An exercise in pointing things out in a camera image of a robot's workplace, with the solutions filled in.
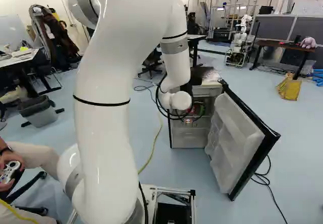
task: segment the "human hand holding controller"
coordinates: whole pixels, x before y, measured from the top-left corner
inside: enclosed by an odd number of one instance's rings
[[[0,191],[9,190],[15,182],[15,173],[21,168],[21,163],[18,161],[10,161],[5,165],[0,174]]]
[[[0,156],[0,192],[9,190],[15,182],[16,171],[24,169],[23,158],[8,149]]]

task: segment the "yellow bag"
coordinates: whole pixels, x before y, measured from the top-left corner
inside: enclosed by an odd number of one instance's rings
[[[278,94],[282,99],[297,100],[299,92],[301,90],[302,81],[293,80],[294,74],[287,73],[286,78],[276,86]]]

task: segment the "wrist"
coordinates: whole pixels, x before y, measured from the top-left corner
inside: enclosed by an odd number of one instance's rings
[[[13,152],[13,151],[11,150],[10,147],[7,146],[7,147],[5,147],[5,148],[3,148],[3,149],[0,150],[0,156],[6,154],[8,152]]]

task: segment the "plush toy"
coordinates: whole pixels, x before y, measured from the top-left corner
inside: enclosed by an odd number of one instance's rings
[[[301,42],[301,47],[307,49],[317,48],[317,44],[313,37],[307,37]]]

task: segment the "white robotic arm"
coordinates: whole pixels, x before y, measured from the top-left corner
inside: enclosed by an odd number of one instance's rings
[[[191,105],[188,93],[168,92],[190,79],[184,6],[180,0],[69,0],[69,5],[81,23],[96,30],[77,74],[78,144],[61,156],[59,178],[86,223],[127,223],[140,197],[128,133],[131,85],[159,43],[168,73],[161,104]]]

